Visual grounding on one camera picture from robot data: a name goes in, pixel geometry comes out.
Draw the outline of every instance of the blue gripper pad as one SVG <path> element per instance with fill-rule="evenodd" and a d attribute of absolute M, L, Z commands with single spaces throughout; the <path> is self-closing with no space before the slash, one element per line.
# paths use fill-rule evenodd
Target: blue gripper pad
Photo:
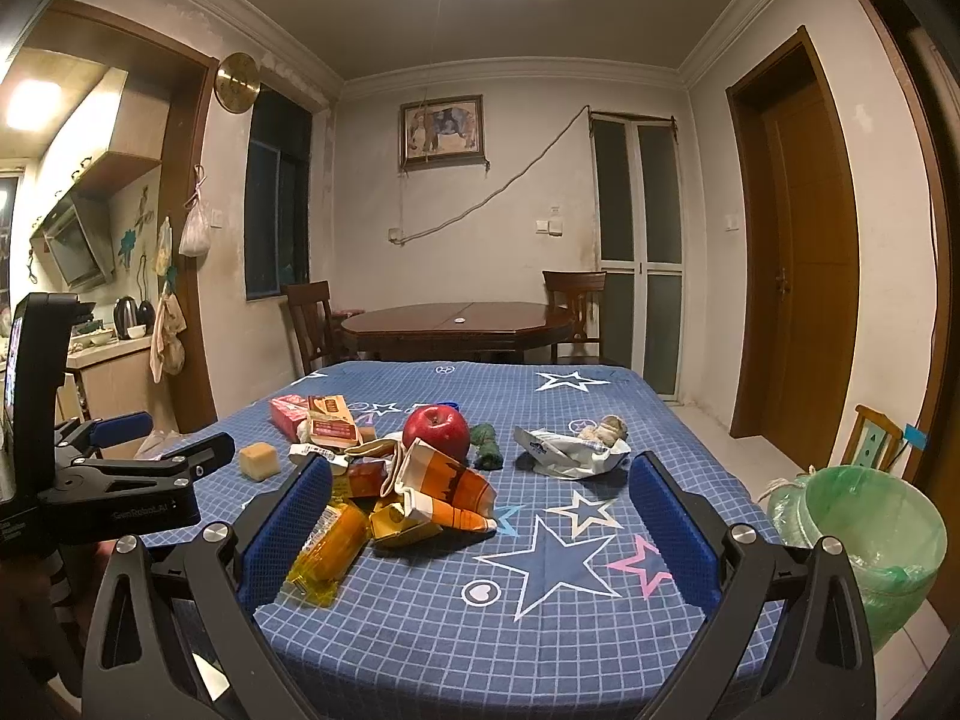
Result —
<path fill-rule="evenodd" d="M 107 449 L 119 443 L 142 439 L 150 435 L 152 429 L 154 429 L 154 419 L 146 412 L 101 419 L 90 431 L 90 445 Z"/>
<path fill-rule="evenodd" d="M 237 600 L 249 613 L 277 598 L 296 555 L 326 509 L 332 489 L 330 465 L 315 456 L 257 531 L 244 552 L 237 587 Z"/>
<path fill-rule="evenodd" d="M 685 603 L 709 617 L 720 604 L 720 562 L 683 504 L 653 464 L 637 455 L 630 466 L 630 500 L 661 551 Z"/>

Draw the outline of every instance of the blue tablecloth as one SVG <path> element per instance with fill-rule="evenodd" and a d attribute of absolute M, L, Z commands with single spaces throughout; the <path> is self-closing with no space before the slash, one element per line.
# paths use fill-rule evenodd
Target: blue tablecloth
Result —
<path fill-rule="evenodd" d="M 632 453 L 656 451 L 680 486 L 704 495 L 727 522 L 776 537 L 743 485 L 630 370 L 344 362 L 283 392 L 342 394 L 357 422 L 381 436 L 417 405 L 455 401 L 470 424 L 493 423 L 506 458 L 503 470 L 487 473 L 498 493 L 490 538 L 445 533 L 386 554 L 368 545 L 328 610 L 281 594 L 257 611 L 267 640 L 331 718 L 634 717 L 690 644 L 703 615 L 683 603 L 651 545 L 626 470 L 582 482 L 535 474 L 517 462 L 515 425 L 576 434 L 620 415 Z M 256 485 L 234 463 L 200 480 L 205 523 L 236 519 L 291 469 L 266 399 L 198 437 L 221 430 L 238 447 L 275 445 L 284 474 Z M 200 527 L 148 543 L 186 541 Z M 775 627 L 768 605 L 728 705 L 760 672 Z"/>

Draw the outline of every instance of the metal screw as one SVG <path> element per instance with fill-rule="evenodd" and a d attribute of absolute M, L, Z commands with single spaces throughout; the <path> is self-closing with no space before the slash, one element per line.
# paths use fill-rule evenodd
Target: metal screw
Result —
<path fill-rule="evenodd" d="M 738 544 L 752 544 L 757 540 L 757 531 L 749 525 L 734 525 L 730 533 Z"/>
<path fill-rule="evenodd" d="M 123 536 L 123 538 L 117 539 L 116 550 L 121 555 L 126 555 L 127 552 L 133 552 L 134 547 L 136 547 L 136 536 Z"/>
<path fill-rule="evenodd" d="M 843 552 L 843 542 L 839 538 L 834 538 L 833 536 L 827 536 L 823 541 L 820 542 L 824 548 L 824 552 L 829 555 L 839 555 Z"/>
<path fill-rule="evenodd" d="M 230 528 L 227 528 L 223 522 L 214 522 L 212 525 L 203 528 L 203 540 L 209 541 L 210 543 L 223 541 L 227 537 L 229 530 Z"/>

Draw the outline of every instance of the pink star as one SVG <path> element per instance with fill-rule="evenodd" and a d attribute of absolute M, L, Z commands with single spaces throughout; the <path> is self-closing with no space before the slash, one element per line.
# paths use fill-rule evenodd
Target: pink star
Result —
<path fill-rule="evenodd" d="M 653 544 L 651 544 L 649 541 L 646 541 L 643 536 L 635 535 L 634 538 L 637 540 L 637 553 L 633 557 L 624 557 L 623 560 L 616 560 L 615 562 L 607 563 L 607 568 L 613 568 L 617 571 L 623 571 L 628 574 L 637 574 L 637 576 L 640 577 L 640 591 L 643 593 L 643 600 L 648 601 L 659 584 L 664 580 L 673 579 L 673 576 L 665 571 L 658 571 L 653 579 L 647 581 L 647 569 L 635 568 L 634 563 L 639 563 L 646 560 L 648 549 L 655 555 L 659 555 L 659 549 L 656 549 Z"/>

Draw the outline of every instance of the electric kettle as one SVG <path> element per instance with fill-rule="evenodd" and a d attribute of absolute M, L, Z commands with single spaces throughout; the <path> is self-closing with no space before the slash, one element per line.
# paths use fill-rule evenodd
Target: electric kettle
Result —
<path fill-rule="evenodd" d="M 117 328 L 117 338 L 129 341 L 128 329 L 139 324 L 136 318 L 136 300 L 129 295 L 117 300 L 116 305 L 113 306 L 113 324 Z"/>

